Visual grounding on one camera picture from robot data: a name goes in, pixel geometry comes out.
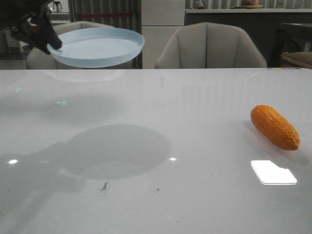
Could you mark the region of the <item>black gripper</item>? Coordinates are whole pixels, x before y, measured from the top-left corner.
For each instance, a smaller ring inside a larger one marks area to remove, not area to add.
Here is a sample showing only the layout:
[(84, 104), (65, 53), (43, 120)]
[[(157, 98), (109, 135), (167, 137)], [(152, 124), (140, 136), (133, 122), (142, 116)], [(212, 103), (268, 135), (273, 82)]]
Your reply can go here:
[(0, 2), (0, 31), (11, 31), (14, 39), (26, 42), (47, 55), (47, 44), (58, 50), (62, 41), (48, 17), (49, 0), (2, 0)]

